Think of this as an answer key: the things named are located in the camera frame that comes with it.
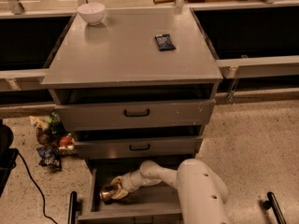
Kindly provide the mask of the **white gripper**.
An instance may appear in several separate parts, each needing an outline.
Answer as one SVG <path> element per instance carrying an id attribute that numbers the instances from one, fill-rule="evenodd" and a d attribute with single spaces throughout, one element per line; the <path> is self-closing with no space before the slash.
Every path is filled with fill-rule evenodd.
<path id="1" fill-rule="evenodd" d="M 113 200 L 125 198 L 129 192 L 134 192 L 146 184 L 146 178 L 139 170 L 117 176 L 111 181 L 112 185 L 121 184 L 122 188 L 115 188 L 112 194 Z"/>

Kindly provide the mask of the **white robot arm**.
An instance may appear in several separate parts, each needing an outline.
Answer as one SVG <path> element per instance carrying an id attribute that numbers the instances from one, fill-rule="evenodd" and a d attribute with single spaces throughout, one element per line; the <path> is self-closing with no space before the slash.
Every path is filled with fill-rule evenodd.
<path id="1" fill-rule="evenodd" d="M 164 182 L 178 191 L 184 224 L 230 224 L 224 204 L 228 188 L 204 162 L 183 161 L 177 170 L 164 168 L 154 161 L 143 161 L 138 170 L 115 177 L 117 200 L 142 186 Z"/>

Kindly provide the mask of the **black robot base left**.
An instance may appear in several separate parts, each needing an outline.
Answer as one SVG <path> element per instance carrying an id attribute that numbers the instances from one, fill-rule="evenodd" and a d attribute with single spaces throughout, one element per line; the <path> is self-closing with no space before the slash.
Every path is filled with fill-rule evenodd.
<path id="1" fill-rule="evenodd" d="M 0 197 L 11 171 L 16 167 L 18 149 L 10 148 L 14 140 L 12 130 L 0 119 Z"/>

